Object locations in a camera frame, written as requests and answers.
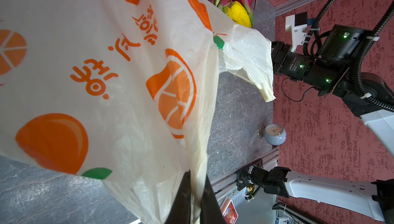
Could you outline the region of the fruit print plastic bag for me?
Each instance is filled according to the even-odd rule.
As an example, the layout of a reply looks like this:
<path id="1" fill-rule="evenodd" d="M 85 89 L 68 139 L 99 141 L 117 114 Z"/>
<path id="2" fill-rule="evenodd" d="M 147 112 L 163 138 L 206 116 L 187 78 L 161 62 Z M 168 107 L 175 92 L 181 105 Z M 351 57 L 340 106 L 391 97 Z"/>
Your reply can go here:
<path id="1" fill-rule="evenodd" d="M 79 224 L 66 192 L 164 224 L 190 172 L 200 224 L 221 72 L 274 100 L 271 42 L 207 0 L 1 0 L 1 223 Z"/>

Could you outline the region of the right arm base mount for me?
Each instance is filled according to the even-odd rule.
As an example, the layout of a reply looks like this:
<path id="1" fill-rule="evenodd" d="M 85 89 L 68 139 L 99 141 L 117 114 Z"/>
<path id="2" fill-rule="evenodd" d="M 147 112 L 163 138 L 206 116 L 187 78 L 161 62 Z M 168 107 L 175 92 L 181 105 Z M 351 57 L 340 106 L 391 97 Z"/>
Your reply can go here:
<path id="1" fill-rule="evenodd" d="M 254 167 L 261 168 L 263 166 L 263 159 L 257 159 L 249 164 L 241 167 L 236 171 L 236 185 L 237 190 L 241 191 L 249 185 L 249 175 Z"/>

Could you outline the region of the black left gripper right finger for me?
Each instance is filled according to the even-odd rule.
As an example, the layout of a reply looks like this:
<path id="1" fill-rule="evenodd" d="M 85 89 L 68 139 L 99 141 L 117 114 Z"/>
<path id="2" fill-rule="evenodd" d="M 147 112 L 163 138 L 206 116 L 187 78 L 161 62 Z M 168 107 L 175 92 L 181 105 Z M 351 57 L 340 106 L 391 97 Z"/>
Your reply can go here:
<path id="1" fill-rule="evenodd" d="M 201 199 L 200 223 L 226 224 L 208 176 L 206 177 L 204 192 Z"/>

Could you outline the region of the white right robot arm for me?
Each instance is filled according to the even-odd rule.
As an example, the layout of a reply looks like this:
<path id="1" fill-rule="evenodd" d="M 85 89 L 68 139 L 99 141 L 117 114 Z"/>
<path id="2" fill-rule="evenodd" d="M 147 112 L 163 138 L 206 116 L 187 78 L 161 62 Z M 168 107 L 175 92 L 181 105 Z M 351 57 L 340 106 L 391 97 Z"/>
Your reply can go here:
<path id="1" fill-rule="evenodd" d="M 394 22 L 380 33 L 363 62 L 363 72 L 379 75 L 394 90 Z M 279 146 L 279 166 L 312 176 L 349 181 L 375 181 L 394 178 L 394 159 L 374 133 L 355 117 L 334 95 L 317 96 L 304 83 L 274 75 L 274 121 L 288 135 Z M 326 224 L 382 224 L 365 215 L 303 198 L 279 201 L 297 208 Z"/>

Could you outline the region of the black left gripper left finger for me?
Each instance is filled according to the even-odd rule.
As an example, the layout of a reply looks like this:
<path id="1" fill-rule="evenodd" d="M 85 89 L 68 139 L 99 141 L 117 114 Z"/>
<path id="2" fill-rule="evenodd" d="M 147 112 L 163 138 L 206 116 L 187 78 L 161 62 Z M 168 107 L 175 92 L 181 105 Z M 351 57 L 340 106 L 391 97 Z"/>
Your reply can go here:
<path id="1" fill-rule="evenodd" d="M 178 192 L 165 224 L 190 224 L 191 220 L 191 180 L 190 172 L 183 175 Z"/>

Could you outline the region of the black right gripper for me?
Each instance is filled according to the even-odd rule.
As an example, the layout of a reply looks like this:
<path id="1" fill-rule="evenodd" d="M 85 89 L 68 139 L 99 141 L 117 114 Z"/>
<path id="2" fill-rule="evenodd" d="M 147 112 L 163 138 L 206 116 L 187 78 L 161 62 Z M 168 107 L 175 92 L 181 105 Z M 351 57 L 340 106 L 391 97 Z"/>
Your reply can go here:
<path id="1" fill-rule="evenodd" d="M 301 81 L 319 91 L 319 96 L 331 93 L 347 72 L 348 66 L 315 59 L 291 52 L 291 45 L 274 41 L 271 45 L 274 74 Z"/>

